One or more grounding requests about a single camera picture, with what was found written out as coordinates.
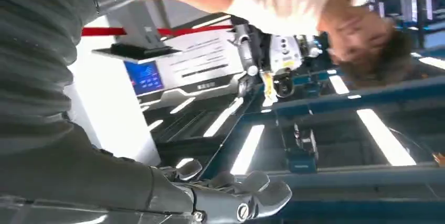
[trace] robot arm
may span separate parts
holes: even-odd
[[[63,119],[70,108],[63,88],[72,82],[67,65],[76,60],[83,25],[129,1],[2,0],[0,195],[147,213],[199,210],[208,223],[241,222],[236,212],[211,214],[220,199],[253,204],[246,219],[280,209],[260,207],[271,204],[259,190],[172,184],[159,169],[94,150],[83,129]],[[278,203],[290,198],[283,189],[286,197]],[[266,210],[253,214],[256,206]]]

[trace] blue screen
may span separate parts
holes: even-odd
[[[164,88],[155,61],[145,64],[125,62],[125,66],[136,95],[162,90]]]

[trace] fluorescent light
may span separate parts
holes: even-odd
[[[178,113],[180,110],[182,110],[183,108],[185,108],[185,106],[189,105],[190,103],[193,102],[193,100],[195,100],[196,97],[191,97],[187,100],[185,100],[185,102],[181,103],[180,105],[178,105],[178,107],[174,108],[172,111],[170,111],[170,114],[176,114]]]
[[[427,19],[432,20],[432,0],[425,0],[427,6]]]
[[[75,224],[99,224],[99,223],[104,222],[106,218],[107,218],[107,215],[102,215],[101,217],[99,217],[97,219],[83,221],[83,222],[76,222]]]
[[[443,61],[443,60],[439,60],[439,59],[431,58],[431,57],[425,57],[425,58],[421,58],[419,60],[425,64],[435,66],[435,67],[438,67],[441,69],[445,69],[445,61]]]
[[[200,28],[200,27],[203,27],[203,26],[208,26],[208,25],[211,25],[211,24],[223,21],[224,19],[228,19],[228,18],[230,18],[230,15],[224,15],[222,17],[215,18],[215,19],[212,19],[210,21],[207,21],[207,22],[201,23],[199,25],[193,26],[192,28],[196,29],[196,28]]]
[[[331,80],[331,83],[334,86],[335,92],[337,92],[337,94],[349,93],[349,89],[340,76],[329,76],[329,79]]]
[[[391,165],[406,166],[416,164],[414,159],[412,159],[406,149],[373,110],[357,110],[357,114]]]
[[[161,100],[159,99],[159,100],[155,100],[155,101],[144,102],[144,103],[141,103],[140,106],[144,106],[144,105],[153,105],[153,104],[158,103],[158,102],[160,102],[160,101],[161,101]]]
[[[411,56],[415,57],[415,58],[422,58],[422,55],[416,53],[416,52],[412,52]]]
[[[203,137],[212,137],[216,134],[216,132],[221,128],[221,126],[224,124],[224,122],[229,118],[231,114],[236,112],[239,107],[244,102],[244,99],[242,97],[235,98],[233,103],[225,109],[219,117],[213,122],[213,124],[209,127],[209,129],[204,133]]]
[[[360,98],[362,98],[362,96],[359,95],[359,94],[348,96],[348,99],[351,99],[351,100],[353,100],[353,99],[360,99]]]
[[[380,14],[380,17],[385,17],[385,4],[383,2],[378,3],[378,12]]]
[[[144,112],[144,111],[148,110],[149,108],[150,108],[150,106],[142,107],[142,108],[141,108],[141,111]]]
[[[412,21],[417,22],[417,0],[411,0]]]
[[[176,165],[176,169],[183,167],[185,164],[191,161],[193,161],[193,158],[191,157],[181,159],[181,161],[179,161],[179,163]]]
[[[149,125],[149,131],[152,131],[154,128],[161,125],[161,123],[164,122],[164,120],[156,120],[152,124]]]
[[[261,135],[263,134],[264,125],[255,125],[250,129],[249,135],[244,141],[238,157],[235,160],[234,165],[230,173],[233,175],[243,175],[246,174],[249,168],[250,162],[252,161],[253,154],[260,142]]]

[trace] person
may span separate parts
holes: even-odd
[[[179,0],[244,18],[275,35],[329,35],[332,61],[359,87],[385,86],[410,68],[411,40],[367,0]]]

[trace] red barrier tape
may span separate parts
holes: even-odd
[[[200,33],[202,31],[212,31],[212,30],[224,30],[224,29],[232,29],[233,26],[205,26],[199,28],[185,28],[178,30],[171,30],[166,28],[158,29],[158,33],[161,36],[181,36],[186,34]],[[82,30],[82,36],[119,36],[126,35],[126,32],[123,28],[116,27],[85,27]]]

